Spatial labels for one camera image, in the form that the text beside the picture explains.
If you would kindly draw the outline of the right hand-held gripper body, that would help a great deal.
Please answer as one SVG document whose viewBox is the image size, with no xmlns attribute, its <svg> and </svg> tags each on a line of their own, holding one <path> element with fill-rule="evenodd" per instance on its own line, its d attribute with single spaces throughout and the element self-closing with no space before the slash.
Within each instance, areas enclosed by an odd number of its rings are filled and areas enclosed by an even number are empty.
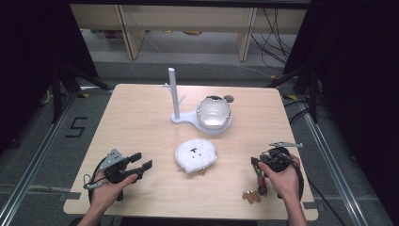
<svg viewBox="0 0 399 226">
<path fill-rule="evenodd" d="M 285 141 L 270 143 L 273 149 L 264 151 L 260 154 L 260 161 L 265 163 L 274 172 L 285 171 L 290 165 L 298 170 L 298 165 L 295 163 L 288 151 L 288 147 L 302 148 L 302 143 L 290 143 Z"/>
</svg>

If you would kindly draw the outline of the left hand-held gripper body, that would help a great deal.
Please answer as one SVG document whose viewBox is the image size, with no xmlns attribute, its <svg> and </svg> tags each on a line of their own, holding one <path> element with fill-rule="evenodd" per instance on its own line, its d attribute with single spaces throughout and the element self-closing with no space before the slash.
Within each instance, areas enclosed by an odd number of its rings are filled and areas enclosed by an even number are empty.
<svg viewBox="0 0 399 226">
<path fill-rule="evenodd" d="M 130 156 L 124 156 L 117 149 L 113 149 L 100 165 L 105 178 L 113 184 L 123 181 L 128 176 L 125 174 Z"/>
</svg>

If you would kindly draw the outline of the red keychain with brown charm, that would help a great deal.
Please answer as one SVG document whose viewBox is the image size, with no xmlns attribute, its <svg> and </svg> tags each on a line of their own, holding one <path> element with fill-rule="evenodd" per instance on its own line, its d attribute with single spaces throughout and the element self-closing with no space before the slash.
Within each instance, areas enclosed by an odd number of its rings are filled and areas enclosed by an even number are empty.
<svg viewBox="0 0 399 226">
<path fill-rule="evenodd" d="M 248 201 L 249 204 L 260 202 L 262 197 L 267 195 L 267 186 L 263 172 L 258 167 L 254 167 L 254 171 L 256 173 L 257 189 L 242 192 L 242 199 Z"/>
</svg>

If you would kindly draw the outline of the white fluffy pouch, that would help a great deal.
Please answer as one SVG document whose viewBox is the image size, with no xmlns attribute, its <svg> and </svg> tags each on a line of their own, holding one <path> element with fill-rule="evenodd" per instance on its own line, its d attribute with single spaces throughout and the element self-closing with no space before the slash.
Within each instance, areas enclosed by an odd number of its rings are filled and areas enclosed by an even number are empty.
<svg viewBox="0 0 399 226">
<path fill-rule="evenodd" d="M 174 153 L 179 170 L 193 173 L 206 170 L 217 160 L 215 144 L 205 138 L 189 139 L 178 146 Z"/>
</svg>

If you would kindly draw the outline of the person's right hand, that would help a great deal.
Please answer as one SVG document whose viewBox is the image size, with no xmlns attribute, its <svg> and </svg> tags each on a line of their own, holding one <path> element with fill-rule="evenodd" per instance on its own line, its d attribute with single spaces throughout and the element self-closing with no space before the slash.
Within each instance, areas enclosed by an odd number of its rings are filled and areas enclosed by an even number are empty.
<svg viewBox="0 0 399 226">
<path fill-rule="evenodd" d="M 300 180 L 295 167 L 290 165 L 282 172 L 274 172 L 265 163 L 259 162 L 258 167 L 268 176 L 272 187 L 288 202 L 300 202 Z"/>
</svg>

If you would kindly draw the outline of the person's left hand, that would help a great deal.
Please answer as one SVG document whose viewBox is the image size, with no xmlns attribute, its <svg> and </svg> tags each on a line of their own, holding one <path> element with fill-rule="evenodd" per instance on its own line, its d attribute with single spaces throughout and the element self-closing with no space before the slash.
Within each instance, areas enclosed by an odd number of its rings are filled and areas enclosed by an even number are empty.
<svg viewBox="0 0 399 226">
<path fill-rule="evenodd" d="M 130 175 L 123 181 L 113 184 L 106 179 L 102 171 L 99 171 L 94 179 L 101 185 L 93 189 L 89 209 L 104 213 L 117 200 L 121 191 L 137 179 L 137 175 Z"/>
</svg>

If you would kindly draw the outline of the black metal stand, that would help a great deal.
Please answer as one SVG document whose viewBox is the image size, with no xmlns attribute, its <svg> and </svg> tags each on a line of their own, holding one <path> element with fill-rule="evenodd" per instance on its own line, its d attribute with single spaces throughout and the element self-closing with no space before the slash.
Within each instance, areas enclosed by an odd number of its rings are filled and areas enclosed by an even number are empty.
<svg viewBox="0 0 399 226">
<path fill-rule="evenodd" d="M 290 79 L 297 77 L 297 81 L 294 85 L 293 91 L 296 94 L 304 93 L 306 90 L 310 92 L 310 114 L 314 123 L 317 123 L 316 116 L 316 103 L 317 103 L 317 90 L 318 90 L 318 75 L 316 70 L 307 65 L 298 67 L 297 69 L 286 73 L 280 79 L 272 81 L 270 84 L 266 85 L 267 88 L 276 88 L 279 85 L 289 81 Z"/>
<path fill-rule="evenodd" d="M 85 73 L 82 70 L 65 63 L 56 64 L 52 71 L 51 77 L 54 102 L 53 122 L 56 122 L 62 113 L 61 85 L 63 85 L 68 93 L 77 94 L 81 88 L 76 81 L 76 77 L 80 77 L 88 81 L 90 84 L 99 87 L 100 89 L 112 89 L 111 86 L 102 82 L 96 76 L 91 76 L 88 73 Z"/>
</svg>

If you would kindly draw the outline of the dark curtain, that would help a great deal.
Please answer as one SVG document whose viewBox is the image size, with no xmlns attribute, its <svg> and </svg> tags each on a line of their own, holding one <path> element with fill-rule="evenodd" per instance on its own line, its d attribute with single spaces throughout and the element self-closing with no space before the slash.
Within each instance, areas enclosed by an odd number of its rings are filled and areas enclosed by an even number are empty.
<svg viewBox="0 0 399 226">
<path fill-rule="evenodd" d="M 350 150 L 399 226 L 399 0 L 306 0 L 286 64 L 309 57 Z"/>
<path fill-rule="evenodd" d="M 39 105 L 55 67 L 97 75 L 71 1 L 0 0 L 0 154 Z"/>
</svg>

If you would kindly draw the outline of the light wooden shelf unit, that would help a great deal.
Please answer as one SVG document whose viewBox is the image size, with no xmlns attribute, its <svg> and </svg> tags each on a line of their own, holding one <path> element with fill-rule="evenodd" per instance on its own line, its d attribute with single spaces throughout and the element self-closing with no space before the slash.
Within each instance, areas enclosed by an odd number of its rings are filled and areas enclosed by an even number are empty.
<svg viewBox="0 0 399 226">
<path fill-rule="evenodd" d="M 82 29 L 119 30 L 127 56 L 137 58 L 147 30 L 227 32 L 236 37 L 239 59 L 247 59 L 250 35 L 271 31 L 295 35 L 306 11 L 276 8 L 161 7 L 71 4 Z"/>
</svg>

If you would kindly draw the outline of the aluminium floor rail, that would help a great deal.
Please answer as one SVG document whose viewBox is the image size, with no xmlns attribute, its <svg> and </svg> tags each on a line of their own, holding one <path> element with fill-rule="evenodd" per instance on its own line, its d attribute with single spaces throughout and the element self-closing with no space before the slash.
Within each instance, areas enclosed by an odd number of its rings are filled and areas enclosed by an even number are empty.
<svg viewBox="0 0 399 226">
<path fill-rule="evenodd" d="M 47 133 L 40 143 L 40 146 L 36 150 L 35 154 L 33 155 L 29 165 L 24 170 L 24 174 L 22 175 L 19 182 L 13 188 L 8 200 L 3 205 L 0 210 L 0 226 L 9 226 L 11 221 L 13 220 L 17 210 L 19 209 L 27 190 L 36 176 L 39 168 L 44 161 L 46 155 L 48 154 L 51 145 L 54 142 L 56 137 L 56 133 L 59 131 L 59 128 L 68 112 L 71 108 L 71 105 L 77 98 L 77 94 L 69 94 L 64 103 L 61 106 L 61 112 L 59 113 L 58 117 L 55 121 L 53 121 L 47 130 Z"/>
<path fill-rule="evenodd" d="M 335 186 L 338 189 L 341 198 L 343 199 L 343 204 L 345 205 L 353 224 L 355 226 L 369 226 L 368 221 L 366 220 L 360 208 L 359 202 L 349 187 L 349 184 L 347 183 L 343 172 L 333 156 L 333 153 L 328 146 L 319 125 L 313 121 L 313 117 L 309 113 L 306 113 L 304 118 L 311 130 L 318 149 L 327 164 L 327 169 L 334 181 Z"/>
</svg>

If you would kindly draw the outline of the white stand with post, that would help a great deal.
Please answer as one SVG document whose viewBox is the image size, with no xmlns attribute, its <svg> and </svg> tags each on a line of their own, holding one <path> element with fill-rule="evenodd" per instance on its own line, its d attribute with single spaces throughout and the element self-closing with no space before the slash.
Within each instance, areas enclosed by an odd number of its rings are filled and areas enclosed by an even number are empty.
<svg viewBox="0 0 399 226">
<path fill-rule="evenodd" d="M 191 111 L 191 112 L 181 112 L 180 111 L 180 103 L 183 101 L 184 97 L 180 98 L 178 95 L 178 89 L 177 89 L 177 81 L 176 81 L 176 74 L 175 74 L 175 69 L 174 68 L 168 68 L 168 79 L 169 82 L 164 84 L 163 87 L 167 88 L 171 94 L 171 99 L 172 99 L 172 105 L 173 105 L 173 113 L 170 115 L 170 120 L 175 123 L 175 124 L 183 124 L 183 123 L 188 123 L 192 124 L 194 127 L 196 127 L 198 130 L 200 130 L 202 133 L 210 135 L 210 136 L 217 136 L 220 135 L 224 132 L 226 132 L 232 123 L 232 114 L 231 114 L 231 119 L 228 121 L 228 124 L 225 128 L 222 129 L 206 129 L 203 127 L 198 118 L 197 118 L 197 106 Z"/>
</svg>

